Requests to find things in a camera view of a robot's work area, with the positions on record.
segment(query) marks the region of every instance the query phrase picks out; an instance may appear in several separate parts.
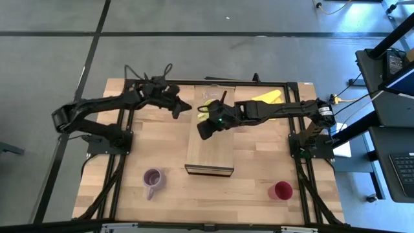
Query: keyboard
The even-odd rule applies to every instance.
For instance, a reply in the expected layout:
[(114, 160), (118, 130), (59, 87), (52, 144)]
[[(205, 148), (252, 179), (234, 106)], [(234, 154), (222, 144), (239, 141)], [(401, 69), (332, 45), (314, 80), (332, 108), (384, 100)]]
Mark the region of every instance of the keyboard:
[(414, 153), (389, 155), (400, 185), (407, 197), (414, 197)]

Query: concrete floor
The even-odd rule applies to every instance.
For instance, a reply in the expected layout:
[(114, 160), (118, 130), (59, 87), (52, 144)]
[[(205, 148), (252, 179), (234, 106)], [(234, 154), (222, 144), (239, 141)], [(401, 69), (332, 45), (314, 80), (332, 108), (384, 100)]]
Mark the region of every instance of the concrete floor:
[[(330, 12), (342, 5), (323, 2)], [(104, 0), (2, 0), (0, 31), (95, 31), (103, 6)], [(413, 11), (412, 6), (399, 6), (392, 15), (400, 23)], [(315, 11), (311, 0), (117, 0), (112, 1), (103, 26), (103, 31), (111, 32), (392, 30), (380, 3), (351, 3), (341, 12), (326, 16)], [(172, 79), (216, 76), (250, 80), (257, 72), (266, 81), (313, 82), (317, 95), (327, 98), (359, 74), (355, 51), (372, 48), (381, 39), (100, 38), (83, 97), (101, 96), (106, 79), (121, 78), (126, 63), (139, 73), (156, 75), (171, 62), (174, 68), (168, 78)], [(71, 101), (91, 41), (90, 37), (0, 37), (0, 141), (26, 149), (23, 156), (0, 156), (0, 225), (30, 222), (58, 137), (50, 114)], [(411, 35), (407, 42), (414, 45)], [(394, 47), (402, 49), (400, 43)], [(353, 87), (342, 98), (366, 93), (364, 88)], [(363, 104), (353, 105), (337, 121)], [(348, 123), (371, 110), (372, 106), (365, 108)], [(69, 142), (45, 221), (71, 218), (85, 152), (82, 140)], [(368, 174), (337, 173), (336, 178), (346, 222), (356, 227), (412, 231), (414, 205), (396, 204), (388, 193), (386, 200), (363, 202), (365, 195), (374, 192)]]

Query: monitor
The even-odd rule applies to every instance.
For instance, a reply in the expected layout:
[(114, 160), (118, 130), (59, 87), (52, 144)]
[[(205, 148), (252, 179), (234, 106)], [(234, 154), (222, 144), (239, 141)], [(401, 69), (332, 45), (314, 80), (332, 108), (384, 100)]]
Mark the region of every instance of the monitor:
[(383, 81), (379, 89), (414, 99), (414, 61)]

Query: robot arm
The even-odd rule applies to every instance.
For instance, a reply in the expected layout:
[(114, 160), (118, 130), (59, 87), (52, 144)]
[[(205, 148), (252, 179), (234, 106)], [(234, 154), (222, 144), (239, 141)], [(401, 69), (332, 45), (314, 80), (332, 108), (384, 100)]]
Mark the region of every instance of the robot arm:
[(164, 76), (152, 77), (145, 84), (141, 84), (119, 96), (110, 96), (91, 100), (80, 100), (66, 104), (52, 113), (52, 119), (58, 133), (72, 133), (82, 131), (105, 137), (114, 148), (123, 148), (125, 132), (116, 124), (108, 126), (84, 118), (91, 113), (114, 109), (141, 109), (145, 105), (155, 105), (166, 108), (177, 119), (183, 111), (191, 109), (191, 105), (183, 102), (179, 97), (180, 89), (175, 84), (168, 84)]
[(224, 92), (221, 100), (200, 106), (198, 110), (208, 113), (208, 119), (197, 125), (203, 140), (210, 138), (214, 132), (237, 126), (256, 126), (272, 118), (309, 117), (312, 123), (300, 132), (302, 148), (309, 149), (315, 145), (315, 138), (324, 128), (335, 125), (332, 108), (319, 99), (300, 103), (267, 104), (263, 101), (247, 100), (235, 102), (233, 107), (224, 104)]

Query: wooden box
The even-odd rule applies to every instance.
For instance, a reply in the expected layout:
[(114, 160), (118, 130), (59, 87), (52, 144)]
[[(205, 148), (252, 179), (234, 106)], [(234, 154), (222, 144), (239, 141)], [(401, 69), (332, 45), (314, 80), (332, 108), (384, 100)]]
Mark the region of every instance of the wooden box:
[(234, 171), (233, 130), (216, 132), (209, 139), (202, 140), (197, 129), (200, 122), (197, 107), (204, 105), (209, 99), (220, 99), (224, 91), (227, 91), (224, 102), (233, 105), (234, 87), (196, 86), (194, 89), (190, 139), (184, 166), (189, 174), (229, 177)]

